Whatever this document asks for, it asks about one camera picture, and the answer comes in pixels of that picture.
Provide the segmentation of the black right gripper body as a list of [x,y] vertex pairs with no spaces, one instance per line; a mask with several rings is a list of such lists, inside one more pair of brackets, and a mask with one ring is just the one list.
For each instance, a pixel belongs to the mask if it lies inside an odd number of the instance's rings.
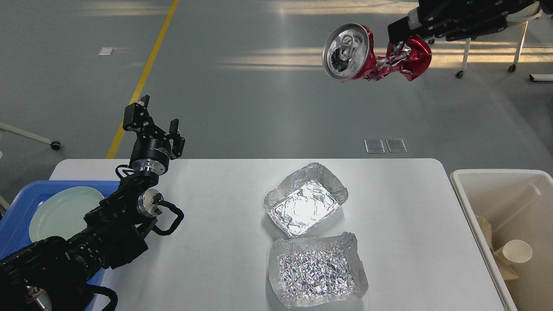
[[420,0],[417,16],[422,38],[458,41],[499,33],[507,16],[534,4],[534,0]]

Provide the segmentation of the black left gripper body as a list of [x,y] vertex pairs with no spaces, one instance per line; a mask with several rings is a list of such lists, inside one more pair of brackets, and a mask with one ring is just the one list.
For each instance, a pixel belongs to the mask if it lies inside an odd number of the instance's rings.
[[139,136],[133,146],[130,168],[133,171],[149,171],[158,176],[168,171],[170,161],[182,156],[185,138],[175,131],[162,138]]

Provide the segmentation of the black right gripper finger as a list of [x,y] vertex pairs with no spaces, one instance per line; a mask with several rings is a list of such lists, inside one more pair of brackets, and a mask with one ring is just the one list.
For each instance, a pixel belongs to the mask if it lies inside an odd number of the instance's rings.
[[397,44],[418,35],[423,39],[434,37],[430,26],[437,20],[437,12],[423,9],[412,9],[407,16],[388,25],[389,43]]

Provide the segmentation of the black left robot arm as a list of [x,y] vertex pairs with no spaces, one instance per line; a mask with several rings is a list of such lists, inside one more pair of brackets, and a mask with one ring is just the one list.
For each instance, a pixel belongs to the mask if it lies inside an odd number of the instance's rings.
[[149,100],[144,95],[125,109],[122,129],[137,136],[130,162],[116,171],[118,189],[84,216],[85,229],[69,239],[33,242],[1,260],[3,311],[84,311],[97,295],[108,298],[105,311],[114,311],[117,293],[89,280],[103,268],[131,263],[148,250],[150,232],[171,235],[184,220],[154,186],[182,155],[185,138],[178,119],[168,132],[156,126]]

